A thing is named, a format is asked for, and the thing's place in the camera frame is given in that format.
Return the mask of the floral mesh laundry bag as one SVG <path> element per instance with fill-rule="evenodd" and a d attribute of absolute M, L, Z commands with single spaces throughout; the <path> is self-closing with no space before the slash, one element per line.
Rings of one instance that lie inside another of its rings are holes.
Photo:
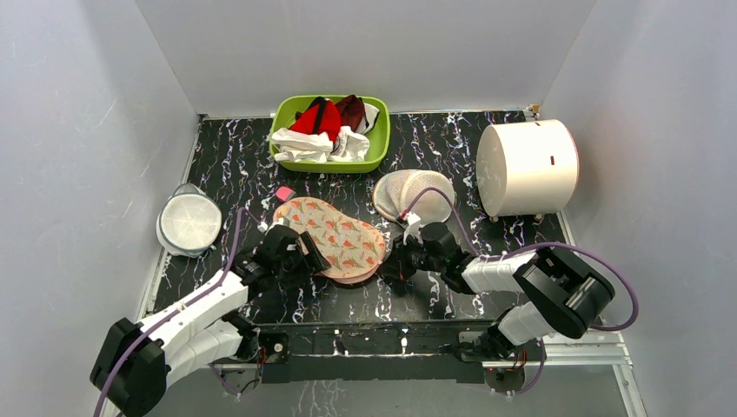
<path fill-rule="evenodd" d="M 322 276 L 343 285 L 366 281 L 387 253 L 384 235 L 373 225 L 343 214 L 314 197 L 296 197 L 279 206 L 273 219 L 284 218 L 298 233 L 307 232 L 330 267 Z"/>

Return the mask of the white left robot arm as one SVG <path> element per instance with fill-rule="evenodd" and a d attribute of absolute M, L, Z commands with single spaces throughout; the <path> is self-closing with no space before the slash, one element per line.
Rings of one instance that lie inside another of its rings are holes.
<path fill-rule="evenodd" d="M 90 372 L 100 392 L 94 414 L 109 401 L 124 416 L 144 416 L 181 378 L 222 359 L 258 367 L 284 362 L 288 337 L 260 329 L 238 311 L 266 288 L 329 267 L 309 233 L 276 222 L 191 294 L 138 322 L 115 322 Z"/>

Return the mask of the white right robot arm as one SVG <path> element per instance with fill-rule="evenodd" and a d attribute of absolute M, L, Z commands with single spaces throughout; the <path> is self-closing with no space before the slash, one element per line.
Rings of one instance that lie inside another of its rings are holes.
<path fill-rule="evenodd" d="M 524 344 L 547 334 L 581 338 L 615 296 L 614 287 L 575 252 L 562 245 L 517 255 L 481 256 L 464 250 L 442 222 L 408 222 L 391 244 L 379 273 L 405 281 L 419 271 L 435 272 L 453 291 L 478 295 L 515 292 L 527 303 L 501 314 L 475 336 L 460 336 L 455 348 L 513 359 Z"/>

